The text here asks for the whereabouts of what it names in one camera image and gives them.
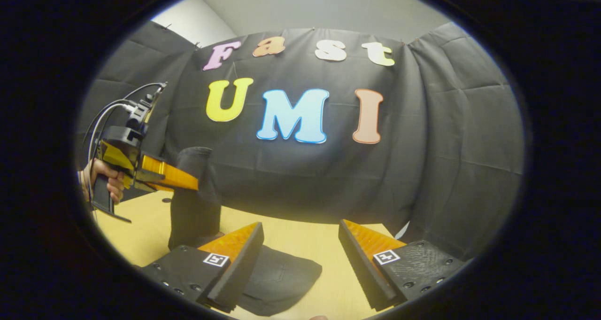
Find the black jeans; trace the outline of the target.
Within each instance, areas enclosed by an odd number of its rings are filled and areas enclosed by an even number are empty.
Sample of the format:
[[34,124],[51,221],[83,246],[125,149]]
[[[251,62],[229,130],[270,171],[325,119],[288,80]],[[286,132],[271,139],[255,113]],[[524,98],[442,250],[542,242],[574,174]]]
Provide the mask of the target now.
[[[206,147],[190,147],[177,155],[176,167],[198,179],[198,190],[179,190],[173,196],[169,249],[199,247],[219,237],[222,206],[211,153]],[[322,271],[313,260],[262,246],[238,305],[264,317],[287,311],[311,290]]]

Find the black backdrop cloth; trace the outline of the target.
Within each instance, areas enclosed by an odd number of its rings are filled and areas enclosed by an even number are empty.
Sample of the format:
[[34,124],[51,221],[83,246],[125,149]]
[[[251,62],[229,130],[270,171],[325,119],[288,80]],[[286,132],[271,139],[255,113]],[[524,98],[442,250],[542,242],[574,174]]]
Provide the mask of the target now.
[[223,206],[303,222],[405,225],[461,259],[487,247],[524,174],[523,117],[489,53],[448,22],[411,42],[309,27],[200,49],[148,23],[95,76],[75,129],[167,82],[144,152],[205,147]]

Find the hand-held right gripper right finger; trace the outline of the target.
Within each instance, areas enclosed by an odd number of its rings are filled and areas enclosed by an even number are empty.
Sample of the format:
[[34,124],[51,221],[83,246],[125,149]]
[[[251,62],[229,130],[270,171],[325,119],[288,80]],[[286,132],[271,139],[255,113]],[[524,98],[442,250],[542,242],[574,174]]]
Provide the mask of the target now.
[[376,311],[422,297],[466,265],[426,240],[404,243],[347,219],[340,220],[338,237]]

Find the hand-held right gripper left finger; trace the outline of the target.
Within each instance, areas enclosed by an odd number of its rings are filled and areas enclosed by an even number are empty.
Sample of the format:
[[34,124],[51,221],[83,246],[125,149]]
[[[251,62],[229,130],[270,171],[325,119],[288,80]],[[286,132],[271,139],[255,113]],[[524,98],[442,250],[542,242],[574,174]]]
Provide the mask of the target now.
[[139,272],[187,301],[230,313],[246,288],[264,241],[261,222],[194,248],[180,245]]

